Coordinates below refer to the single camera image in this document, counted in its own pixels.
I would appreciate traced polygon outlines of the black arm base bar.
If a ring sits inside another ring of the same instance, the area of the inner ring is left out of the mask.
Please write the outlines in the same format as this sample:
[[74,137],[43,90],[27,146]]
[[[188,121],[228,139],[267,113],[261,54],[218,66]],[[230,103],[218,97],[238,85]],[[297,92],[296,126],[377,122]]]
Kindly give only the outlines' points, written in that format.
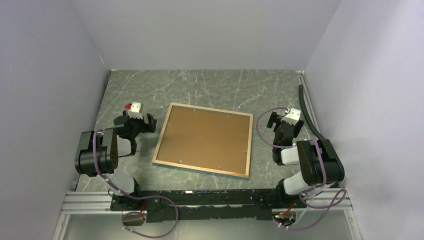
[[306,207],[297,195],[280,186],[257,189],[141,190],[141,200],[112,196],[113,212],[146,214],[147,223],[163,221],[244,219],[271,220],[277,212]]

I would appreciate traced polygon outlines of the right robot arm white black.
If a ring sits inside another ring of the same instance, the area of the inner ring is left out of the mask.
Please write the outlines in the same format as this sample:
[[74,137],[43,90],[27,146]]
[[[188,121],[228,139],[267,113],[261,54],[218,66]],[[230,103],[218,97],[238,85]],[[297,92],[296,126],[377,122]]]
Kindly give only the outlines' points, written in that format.
[[293,176],[278,183],[275,202],[282,208],[293,203],[295,195],[315,196],[322,190],[344,181],[346,172],[329,139],[295,140],[304,121],[301,111],[290,108],[280,115],[270,113],[267,128],[274,132],[272,160],[278,166],[297,166]]

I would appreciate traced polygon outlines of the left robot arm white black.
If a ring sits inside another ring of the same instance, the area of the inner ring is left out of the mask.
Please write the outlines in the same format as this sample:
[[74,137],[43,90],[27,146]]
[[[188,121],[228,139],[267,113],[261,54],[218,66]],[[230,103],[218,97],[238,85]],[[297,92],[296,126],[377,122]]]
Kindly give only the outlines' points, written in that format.
[[135,155],[137,136],[154,133],[157,120],[148,113],[147,121],[121,115],[113,123],[111,128],[81,133],[74,159],[75,169],[80,175],[101,178],[117,198],[123,197],[123,203],[130,210],[137,210],[144,197],[137,181],[119,169],[119,159]]

